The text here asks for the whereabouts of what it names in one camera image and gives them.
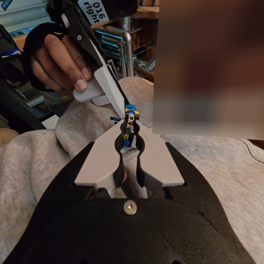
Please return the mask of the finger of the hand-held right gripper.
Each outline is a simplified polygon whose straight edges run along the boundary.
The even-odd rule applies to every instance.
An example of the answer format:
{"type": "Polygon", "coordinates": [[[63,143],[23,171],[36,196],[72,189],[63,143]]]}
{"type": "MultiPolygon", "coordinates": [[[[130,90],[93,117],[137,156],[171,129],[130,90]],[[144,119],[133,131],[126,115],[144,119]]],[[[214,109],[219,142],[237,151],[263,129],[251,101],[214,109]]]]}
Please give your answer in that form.
{"type": "Polygon", "coordinates": [[[105,95],[117,114],[123,119],[125,118],[124,97],[118,89],[115,80],[106,63],[103,62],[103,66],[96,70],[93,78],[88,81],[88,87],[85,91],[74,90],[74,98],[79,102],[84,102],[105,95]]]}

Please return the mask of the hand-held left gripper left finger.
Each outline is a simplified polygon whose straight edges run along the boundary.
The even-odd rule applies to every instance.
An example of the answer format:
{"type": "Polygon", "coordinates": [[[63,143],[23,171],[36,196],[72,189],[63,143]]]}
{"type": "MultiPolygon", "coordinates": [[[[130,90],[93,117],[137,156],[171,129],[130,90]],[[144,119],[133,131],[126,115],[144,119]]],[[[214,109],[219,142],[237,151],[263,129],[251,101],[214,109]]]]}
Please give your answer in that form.
{"type": "Polygon", "coordinates": [[[122,155],[116,150],[115,141],[121,135],[119,121],[107,132],[97,138],[82,165],[74,183],[79,186],[93,186],[95,189],[105,188],[111,198],[114,198],[115,188],[120,183],[114,183],[114,172],[120,166],[122,155]]]}

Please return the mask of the silver metal duct pipes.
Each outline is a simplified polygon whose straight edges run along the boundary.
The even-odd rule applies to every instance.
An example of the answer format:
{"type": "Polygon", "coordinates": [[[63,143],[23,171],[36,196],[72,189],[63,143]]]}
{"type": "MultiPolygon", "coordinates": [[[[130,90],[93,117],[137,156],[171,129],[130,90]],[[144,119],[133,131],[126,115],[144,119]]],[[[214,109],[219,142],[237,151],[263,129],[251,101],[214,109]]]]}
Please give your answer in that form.
{"type": "Polygon", "coordinates": [[[123,77],[154,81],[158,18],[126,17],[95,28],[108,59],[118,64],[123,77]]]}

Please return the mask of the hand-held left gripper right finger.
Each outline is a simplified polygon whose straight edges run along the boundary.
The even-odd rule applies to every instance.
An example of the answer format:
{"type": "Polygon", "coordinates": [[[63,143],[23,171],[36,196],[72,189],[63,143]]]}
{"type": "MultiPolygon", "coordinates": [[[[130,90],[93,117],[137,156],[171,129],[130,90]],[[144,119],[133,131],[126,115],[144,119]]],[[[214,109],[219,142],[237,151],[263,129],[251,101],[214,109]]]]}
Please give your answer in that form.
{"type": "Polygon", "coordinates": [[[171,156],[165,141],[134,121],[137,156],[136,177],[140,187],[163,188],[184,184],[184,179],[171,156]]]}

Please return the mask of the person's right hand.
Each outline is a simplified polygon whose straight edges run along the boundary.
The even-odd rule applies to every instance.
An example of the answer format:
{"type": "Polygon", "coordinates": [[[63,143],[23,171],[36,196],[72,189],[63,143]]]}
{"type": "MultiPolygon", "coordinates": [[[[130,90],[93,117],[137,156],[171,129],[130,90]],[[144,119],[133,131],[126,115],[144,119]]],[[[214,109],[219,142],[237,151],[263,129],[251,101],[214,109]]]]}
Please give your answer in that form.
{"type": "Polygon", "coordinates": [[[48,34],[33,55],[31,68],[35,77],[56,92],[85,91],[93,72],[70,35],[62,40],[48,34]]]}

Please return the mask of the grey zip hoodie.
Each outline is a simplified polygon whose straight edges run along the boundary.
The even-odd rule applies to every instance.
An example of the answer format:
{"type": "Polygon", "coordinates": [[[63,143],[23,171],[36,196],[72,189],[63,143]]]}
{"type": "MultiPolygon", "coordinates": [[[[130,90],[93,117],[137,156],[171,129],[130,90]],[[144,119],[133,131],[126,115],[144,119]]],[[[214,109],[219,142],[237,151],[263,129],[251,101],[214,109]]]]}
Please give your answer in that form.
{"type": "Polygon", "coordinates": [[[1,263],[263,263],[263,150],[247,139],[160,135],[185,184],[150,197],[77,186],[113,107],[74,101],[55,130],[1,146],[1,263]]]}

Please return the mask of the multicoloured lego gear assembly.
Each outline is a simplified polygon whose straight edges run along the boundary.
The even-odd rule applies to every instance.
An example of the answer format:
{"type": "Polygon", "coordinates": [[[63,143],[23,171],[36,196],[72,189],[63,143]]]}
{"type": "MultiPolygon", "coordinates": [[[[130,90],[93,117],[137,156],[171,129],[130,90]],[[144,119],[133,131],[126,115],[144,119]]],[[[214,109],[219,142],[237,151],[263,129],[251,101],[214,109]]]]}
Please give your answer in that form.
{"type": "Polygon", "coordinates": [[[124,135],[125,147],[131,147],[134,139],[134,121],[139,120],[140,115],[134,104],[125,105],[125,119],[127,120],[127,130],[124,135]]]}

